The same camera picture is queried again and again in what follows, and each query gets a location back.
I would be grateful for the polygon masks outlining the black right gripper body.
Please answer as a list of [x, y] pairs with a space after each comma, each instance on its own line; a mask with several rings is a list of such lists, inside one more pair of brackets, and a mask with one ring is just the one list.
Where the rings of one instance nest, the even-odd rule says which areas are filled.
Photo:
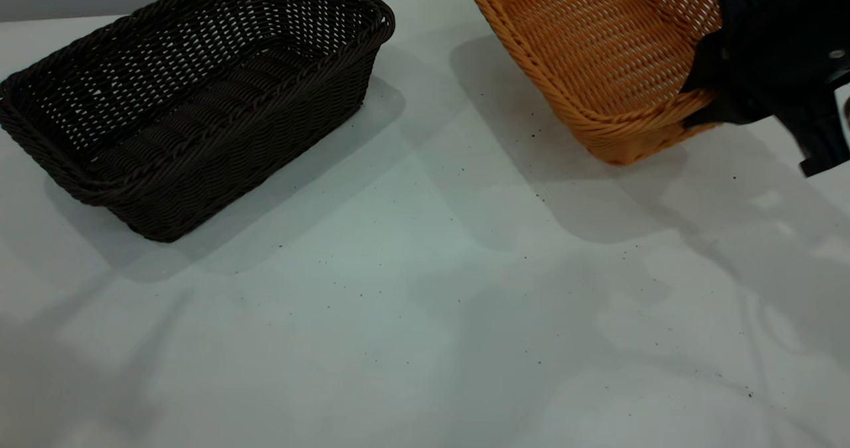
[[835, 91], [848, 83], [848, 0], [717, 0], [719, 94], [749, 96], [792, 134], [811, 177], [847, 163]]

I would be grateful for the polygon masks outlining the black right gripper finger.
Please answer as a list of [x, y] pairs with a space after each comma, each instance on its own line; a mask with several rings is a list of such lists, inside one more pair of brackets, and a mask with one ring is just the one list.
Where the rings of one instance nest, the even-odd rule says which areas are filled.
[[773, 115], [762, 104], [749, 96], [719, 94], [697, 112], [683, 119], [683, 128], [693, 129], [699, 125], [725, 124], [747, 125]]
[[683, 83], [682, 94], [716, 88], [720, 84], [724, 68], [723, 50], [723, 33], [709, 33], [698, 41], [692, 67]]

